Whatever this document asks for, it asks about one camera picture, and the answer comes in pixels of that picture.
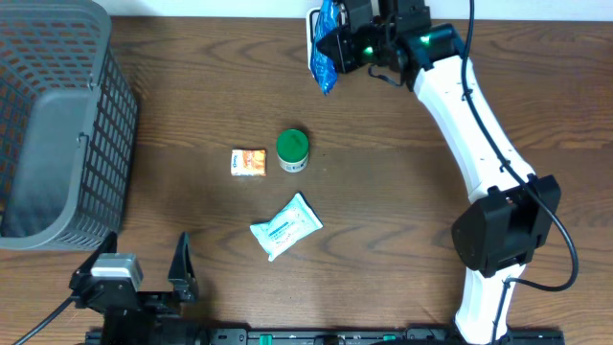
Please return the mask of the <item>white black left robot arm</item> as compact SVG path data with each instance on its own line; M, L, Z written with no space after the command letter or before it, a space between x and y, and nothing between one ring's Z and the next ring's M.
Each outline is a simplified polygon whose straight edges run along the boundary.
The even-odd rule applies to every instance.
M69 288L78 309L103 316L101 344L208 344L210 333L181 317L199 287L190 257L190 238L182 233L172 257L170 291L141 291L143 271L134 254L117 251L118 235L109 234L77 268Z

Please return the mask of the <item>green lid white jar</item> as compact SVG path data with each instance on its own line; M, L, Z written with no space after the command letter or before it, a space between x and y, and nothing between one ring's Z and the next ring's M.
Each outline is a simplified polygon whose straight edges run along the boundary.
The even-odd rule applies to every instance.
M276 143L281 168L288 173L302 171L308 163L309 141L299 129L284 130Z

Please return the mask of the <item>orange tissue pack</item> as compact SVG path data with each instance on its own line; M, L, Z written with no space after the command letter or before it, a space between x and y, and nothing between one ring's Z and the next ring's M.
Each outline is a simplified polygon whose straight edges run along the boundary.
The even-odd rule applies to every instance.
M266 176L266 150L233 149L231 154L231 175Z

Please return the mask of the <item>blue Oreo cookie pack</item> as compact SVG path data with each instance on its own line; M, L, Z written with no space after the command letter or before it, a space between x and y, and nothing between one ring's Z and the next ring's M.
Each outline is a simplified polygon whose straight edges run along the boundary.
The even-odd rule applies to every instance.
M323 0L316 21L310 24L309 70L324 95L332 90L337 81L337 72L330 47L331 34L337 29L338 5L333 0Z

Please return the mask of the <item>white wet wipes pack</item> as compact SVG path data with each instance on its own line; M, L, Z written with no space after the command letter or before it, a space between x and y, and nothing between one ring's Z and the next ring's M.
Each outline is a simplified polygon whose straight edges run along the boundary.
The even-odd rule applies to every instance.
M273 262L296 242L324 227L302 193L297 193L270 221L252 224L250 231Z

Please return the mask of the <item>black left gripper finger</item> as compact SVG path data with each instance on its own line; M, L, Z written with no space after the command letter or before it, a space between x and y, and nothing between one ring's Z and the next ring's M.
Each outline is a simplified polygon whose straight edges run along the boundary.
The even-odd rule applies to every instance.
M71 290L79 289L92 276L92 268L102 254L115 254L117 252L118 235L114 232L109 233L98 248L77 268L72 274L69 282Z
M181 302L196 302L199 297L198 282L191 262L190 238L183 232L179 238L171 262L168 281L173 286L173 294Z

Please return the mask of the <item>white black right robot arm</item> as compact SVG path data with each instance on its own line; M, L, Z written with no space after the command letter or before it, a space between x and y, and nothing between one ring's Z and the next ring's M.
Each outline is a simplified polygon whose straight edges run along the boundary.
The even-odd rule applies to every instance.
M516 151L489 107L469 57L468 35L434 24L422 1L326 1L307 18L309 67L324 92L366 68L408 88L434 118L464 179L469 205L451 236L465 265L461 305L449 328L420 343L559 344L557 331L510 330L514 288L542 247L560 189Z

